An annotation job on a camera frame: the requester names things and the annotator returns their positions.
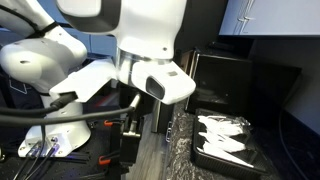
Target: granite countertop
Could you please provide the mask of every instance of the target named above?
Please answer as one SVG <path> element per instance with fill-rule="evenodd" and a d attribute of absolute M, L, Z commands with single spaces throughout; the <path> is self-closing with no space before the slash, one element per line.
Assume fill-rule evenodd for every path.
<path fill-rule="evenodd" d="M 184 103 L 175 105 L 172 122 L 172 132 L 166 164 L 166 179 L 170 180 L 231 180 L 212 171 L 195 166 L 190 161 L 191 143 L 193 134 L 193 120 L 195 115 L 184 112 Z"/>

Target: black panel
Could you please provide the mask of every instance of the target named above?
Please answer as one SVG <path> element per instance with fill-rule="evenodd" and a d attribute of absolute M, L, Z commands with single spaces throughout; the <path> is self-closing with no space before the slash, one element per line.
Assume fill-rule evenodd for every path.
<path fill-rule="evenodd" d="M 120 0 L 102 0 L 101 11 L 94 17 L 75 17 L 60 11 L 72 27 L 83 32 L 107 32 L 118 26 L 121 12 Z"/>
<path fill-rule="evenodd" d="M 157 133 L 161 133 L 161 134 L 167 133 L 168 123 L 169 121 L 172 120 L 173 110 L 174 110 L 174 104 L 166 105 L 161 103 Z"/>
<path fill-rule="evenodd" d="M 164 87 L 161 84 L 159 84 L 156 80 L 154 80 L 152 77 L 148 77 L 147 79 L 146 90 L 148 93 L 152 94 L 158 99 L 162 99 L 164 97 Z"/>
<path fill-rule="evenodd" d="M 228 0 L 188 0 L 175 48 L 183 52 L 216 41 Z"/>
<path fill-rule="evenodd" d="M 238 36 L 219 36 L 216 42 L 228 45 L 231 48 L 228 49 L 229 52 L 247 58 L 250 54 L 254 39 Z"/>
<path fill-rule="evenodd" d="M 6 104 L 6 107 L 8 108 L 16 108 L 12 95 L 10 93 L 10 89 L 9 86 L 7 84 L 7 79 L 5 78 L 5 76 L 3 75 L 3 70 L 0 67 L 0 91 L 1 91 L 1 96 Z"/>
<path fill-rule="evenodd" d="M 253 63 L 250 111 L 255 126 L 277 127 L 280 109 L 291 91 L 301 68 L 269 63 Z"/>
<path fill-rule="evenodd" d="M 232 115 L 247 114 L 252 63 L 224 51 L 204 49 L 196 54 L 197 88 L 188 99 L 186 110 L 194 113 L 197 108 L 205 108 Z"/>

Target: cable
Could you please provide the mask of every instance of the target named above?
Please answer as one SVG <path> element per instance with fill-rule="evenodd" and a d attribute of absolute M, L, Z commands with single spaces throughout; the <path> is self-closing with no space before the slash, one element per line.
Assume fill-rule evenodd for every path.
<path fill-rule="evenodd" d="M 0 113 L 4 115 L 14 115 L 14 116 L 36 116 L 36 115 L 48 114 L 57 110 L 59 109 L 53 106 L 44 108 L 44 109 L 31 109 L 31 110 L 0 108 Z"/>
<path fill-rule="evenodd" d="M 129 107 L 124 109 L 119 109 L 115 111 L 108 112 L 98 112 L 98 113 L 90 113 L 79 116 L 69 116 L 69 117 L 57 117 L 57 118 L 23 118 L 23 117 L 15 117 L 15 116 L 5 116 L 0 115 L 0 125 L 3 126 L 34 126 L 34 125 L 49 125 L 49 124 L 59 124 L 59 123 L 67 123 L 67 122 L 75 122 L 75 121 L 83 121 L 97 118 L 106 118 L 109 116 L 120 115 L 128 112 L 133 112 L 135 108 L 138 106 L 141 99 L 140 93 L 137 93 L 134 99 L 132 100 Z"/>
<path fill-rule="evenodd" d="M 305 179 L 305 180 L 309 180 L 308 177 L 304 174 L 304 172 L 301 170 L 301 168 L 299 167 L 299 165 L 296 163 L 296 161 L 293 159 L 292 155 L 290 154 L 288 148 L 286 147 L 286 144 L 283 140 L 283 134 L 282 134 L 282 128 L 281 128 L 281 121 L 282 121 L 282 116 L 283 116 L 283 112 L 284 112 L 284 108 L 285 106 L 290 102 L 290 100 L 292 99 L 292 97 L 297 93 L 297 91 L 300 89 L 300 85 L 301 85 L 301 81 L 302 81 L 302 76 L 300 75 L 300 82 L 297 85 L 297 87 L 292 91 L 292 93 L 290 95 L 288 95 L 288 97 L 286 98 L 286 100 L 284 101 L 281 110 L 280 110 L 280 114 L 279 114 L 279 136 L 280 136 L 280 141 L 282 144 L 283 149 L 285 150 L 287 156 L 289 157 L 291 163 L 294 165 L 294 167 L 297 169 L 297 171 L 299 172 L 299 174 Z"/>
<path fill-rule="evenodd" d="M 48 160 L 48 158 L 52 156 L 52 154 L 55 152 L 55 150 L 56 150 L 56 149 L 55 149 L 55 147 L 53 146 L 53 147 L 49 150 L 49 152 L 48 152 L 48 154 L 46 155 L 46 157 L 44 158 L 44 160 L 37 166 L 37 168 L 36 168 L 34 171 L 32 171 L 32 172 L 30 173 L 30 175 L 27 175 L 27 177 L 26 177 L 24 180 L 30 179 L 30 178 L 34 175 L 34 173 L 36 173 L 36 172 L 42 167 L 42 165 Z"/>
<path fill-rule="evenodd" d="M 42 135 L 42 137 L 41 137 L 41 139 L 42 139 L 42 140 L 41 140 L 41 149 L 40 149 L 40 151 L 38 152 L 36 159 L 34 160 L 34 162 L 32 163 L 32 165 L 31 165 L 30 168 L 28 169 L 27 173 L 24 175 L 24 178 L 23 178 L 23 179 L 25 179 L 26 177 L 28 177 L 28 175 L 30 174 L 30 172 L 32 171 L 33 167 L 34 167 L 35 164 L 37 163 L 37 161 L 38 161 L 39 157 L 41 156 L 42 151 L 43 151 L 43 149 L 44 149 L 45 141 L 46 141 L 46 128 L 45 128 L 44 125 L 41 126 L 41 135 Z"/>
<path fill-rule="evenodd" d="M 13 115 L 13 116 L 38 116 L 46 115 L 61 108 L 64 108 L 68 103 L 77 99 L 75 93 L 62 94 L 57 100 L 50 104 L 50 107 L 43 109 L 31 109 L 31 110 L 21 110 L 21 109 L 11 109 L 11 108 L 0 108 L 0 114 L 3 115 Z"/>
<path fill-rule="evenodd" d="M 19 17 L 20 19 L 24 20 L 26 23 L 28 23 L 31 28 L 35 31 L 35 32 L 38 32 L 39 29 L 38 29 L 38 25 L 34 22 L 32 22 L 30 19 L 28 19 L 27 17 L 23 16 L 22 14 L 19 14 L 18 12 L 12 10 L 12 9 L 9 9 L 3 5 L 0 5 L 0 9 L 3 10 L 3 11 L 6 11 L 7 13 L 10 13 L 12 15 L 15 15 L 17 17 Z"/>
<path fill-rule="evenodd" d="M 20 173 L 26 167 L 28 161 L 29 161 L 29 157 L 26 157 L 26 159 L 23 161 L 22 165 L 20 166 L 19 170 L 17 171 L 16 175 L 14 176 L 13 180 L 17 180 L 17 178 L 19 177 Z"/>

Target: wall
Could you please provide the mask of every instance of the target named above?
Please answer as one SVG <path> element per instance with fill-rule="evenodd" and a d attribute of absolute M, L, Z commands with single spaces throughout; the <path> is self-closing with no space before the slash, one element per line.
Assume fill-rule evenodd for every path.
<path fill-rule="evenodd" d="M 256 40 L 250 56 L 303 69 L 302 87 L 286 109 L 320 134 L 320 39 Z"/>

